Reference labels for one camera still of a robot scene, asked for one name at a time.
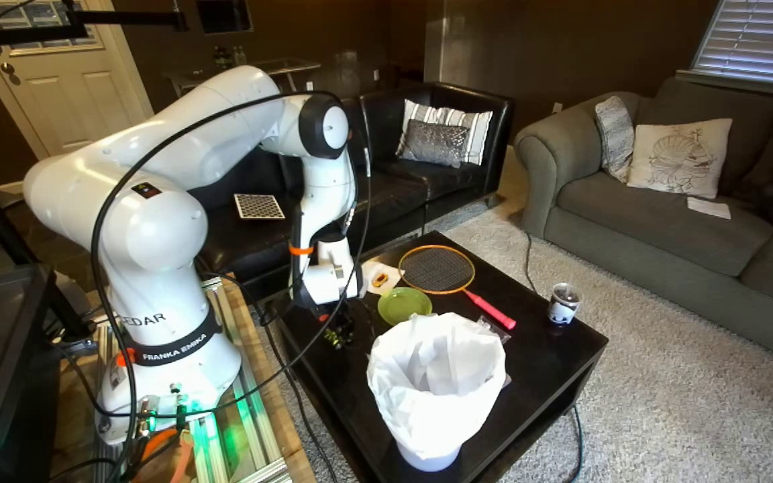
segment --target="cup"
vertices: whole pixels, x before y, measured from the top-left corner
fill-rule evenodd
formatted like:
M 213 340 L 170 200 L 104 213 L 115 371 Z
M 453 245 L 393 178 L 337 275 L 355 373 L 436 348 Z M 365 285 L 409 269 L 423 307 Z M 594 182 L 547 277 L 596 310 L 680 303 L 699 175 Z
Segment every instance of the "cup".
M 559 283 L 551 289 L 547 319 L 553 326 L 571 326 L 580 307 L 580 292 L 570 283 Z

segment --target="white plastic bag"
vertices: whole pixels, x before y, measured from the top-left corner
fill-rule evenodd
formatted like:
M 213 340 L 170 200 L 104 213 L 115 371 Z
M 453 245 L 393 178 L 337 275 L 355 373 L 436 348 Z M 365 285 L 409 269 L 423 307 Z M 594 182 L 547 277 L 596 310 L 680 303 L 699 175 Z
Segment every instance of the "white plastic bag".
M 460 314 L 414 316 L 376 339 L 368 387 L 405 461 L 439 473 L 488 418 L 506 387 L 506 348 Z

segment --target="black stand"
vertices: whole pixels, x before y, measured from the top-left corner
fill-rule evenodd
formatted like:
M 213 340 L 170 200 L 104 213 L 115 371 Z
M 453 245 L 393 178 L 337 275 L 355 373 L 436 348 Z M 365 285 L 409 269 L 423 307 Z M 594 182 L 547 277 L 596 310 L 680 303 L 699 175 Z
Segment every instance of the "black stand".
M 0 245 L 16 267 L 41 263 L 36 253 L 29 249 L 29 245 L 20 236 L 20 230 L 13 228 L 4 206 L 0 206 Z M 75 310 L 70 307 L 70 302 L 58 285 L 48 289 L 48 307 L 58 312 L 59 322 L 66 326 L 66 340 L 92 336 L 88 322 L 75 314 Z

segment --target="black table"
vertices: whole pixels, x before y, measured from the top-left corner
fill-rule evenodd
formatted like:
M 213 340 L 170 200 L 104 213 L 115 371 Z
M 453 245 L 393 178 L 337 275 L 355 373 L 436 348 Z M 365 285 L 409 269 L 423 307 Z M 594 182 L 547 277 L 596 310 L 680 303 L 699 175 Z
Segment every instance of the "black table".
M 441 234 L 414 245 L 453 245 Z M 596 369 L 606 339 L 580 319 L 555 331 L 547 322 L 547 302 L 516 279 L 492 269 L 465 249 L 479 269 L 471 289 L 514 314 L 519 328 L 506 340 L 507 377 L 514 378 L 498 397 L 492 416 L 476 437 L 463 446 L 460 458 L 444 473 L 420 473 L 409 468 L 382 421 L 376 399 L 365 382 L 368 352 L 378 332 L 389 331 L 376 312 L 376 297 L 346 302 L 330 328 L 337 339 L 317 340 L 302 359 L 302 377 L 315 395 L 319 416 L 349 456 L 361 480 L 498 480 L 559 416 L 563 416 L 590 371 Z M 465 296 L 432 297 L 436 312 L 457 312 L 479 319 L 482 312 Z M 283 336 L 290 354 L 298 354 L 319 331 L 319 322 L 303 310 L 284 310 Z

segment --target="gray couch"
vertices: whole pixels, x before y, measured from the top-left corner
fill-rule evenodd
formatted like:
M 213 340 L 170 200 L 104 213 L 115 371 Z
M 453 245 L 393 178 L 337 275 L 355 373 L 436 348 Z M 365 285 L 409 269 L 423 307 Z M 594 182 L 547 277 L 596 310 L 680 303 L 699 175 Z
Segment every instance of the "gray couch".
M 656 108 L 734 119 L 719 182 L 734 220 L 687 209 L 683 193 L 628 189 L 601 171 L 594 108 L 605 94 L 516 135 L 529 171 L 522 226 L 773 352 L 773 206 L 761 200 L 761 182 L 773 178 L 773 98 L 680 77 L 653 100 L 618 94 L 633 120 Z

